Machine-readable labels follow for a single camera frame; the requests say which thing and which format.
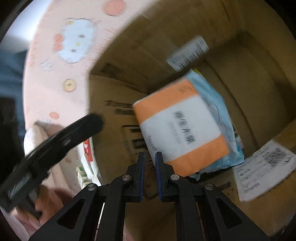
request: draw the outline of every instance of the hello kitty face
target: hello kitty face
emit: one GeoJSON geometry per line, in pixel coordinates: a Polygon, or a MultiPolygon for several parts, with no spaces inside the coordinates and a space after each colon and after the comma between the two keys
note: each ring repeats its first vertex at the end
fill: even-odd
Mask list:
{"type": "Polygon", "coordinates": [[[53,50],[67,63],[79,62],[94,43],[95,24],[87,19],[69,18],[57,34],[53,50]]]}

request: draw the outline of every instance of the triangular cutout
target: triangular cutout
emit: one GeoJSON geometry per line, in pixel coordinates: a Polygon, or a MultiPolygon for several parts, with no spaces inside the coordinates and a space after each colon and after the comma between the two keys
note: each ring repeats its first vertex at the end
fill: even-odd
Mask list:
{"type": "Polygon", "coordinates": [[[226,228],[230,229],[242,223],[241,218],[221,199],[216,198],[226,228]]]}
{"type": "Polygon", "coordinates": [[[74,229],[81,209],[84,205],[85,199],[80,199],[73,205],[62,217],[57,221],[58,225],[64,226],[68,229],[74,229]]]}

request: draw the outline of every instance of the blue fabric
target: blue fabric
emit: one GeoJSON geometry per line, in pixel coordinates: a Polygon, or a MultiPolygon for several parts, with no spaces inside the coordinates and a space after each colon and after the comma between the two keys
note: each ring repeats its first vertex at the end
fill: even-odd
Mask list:
{"type": "Polygon", "coordinates": [[[191,176],[199,180],[202,173],[214,172],[243,163],[244,154],[240,142],[235,138],[232,122],[222,96],[206,81],[201,73],[191,70],[186,74],[186,77],[209,106],[210,112],[219,126],[230,151],[228,155],[218,159],[216,162],[191,176]]]}
{"type": "Polygon", "coordinates": [[[12,54],[0,50],[0,96],[15,101],[18,134],[23,143],[25,119],[22,104],[22,78],[27,51],[12,54]]]}

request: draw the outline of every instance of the blue plastic package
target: blue plastic package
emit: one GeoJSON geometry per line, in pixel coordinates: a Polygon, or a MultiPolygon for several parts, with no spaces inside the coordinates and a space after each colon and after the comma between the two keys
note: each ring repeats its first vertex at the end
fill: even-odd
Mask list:
{"type": "Polygon", "coordinates": [[[206,81],[198,71],[190,70],[186,77],[190,80],[192,85],[198,91],[199,95],[205,100],[209,106],[210,112],[215,119],[222,135],[225,138],[229,148],[229,154],[218,159],[211,165],[203,168],[198,173],[191,175],[197,180],[200,174],[214,172],[219,169],[225,169],[244,162],[244,154],[242,152],[242,144],[240,138],[235,136],[234,127],[232,125],[230,116],[228,114],[226,105],[222,96],[206,81]]]}

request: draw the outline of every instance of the white barcode label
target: white barcode label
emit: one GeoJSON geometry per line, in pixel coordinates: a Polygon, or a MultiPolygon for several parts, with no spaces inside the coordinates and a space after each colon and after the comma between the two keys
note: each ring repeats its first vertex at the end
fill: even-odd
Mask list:
{"type": "Polygon", "coordinates": [[[279,184],[296,168],[296,155],[274,140],[233,167],[240,201],[250,201],[279,184]]]}
{"type": "Polygon", "coordinates": [[[167,58],[166,61],[175,71],[181,71],[187,65],[203,56],[208,49],[209,47],[205,40],[201,36],[196,36],[167,58]]]}

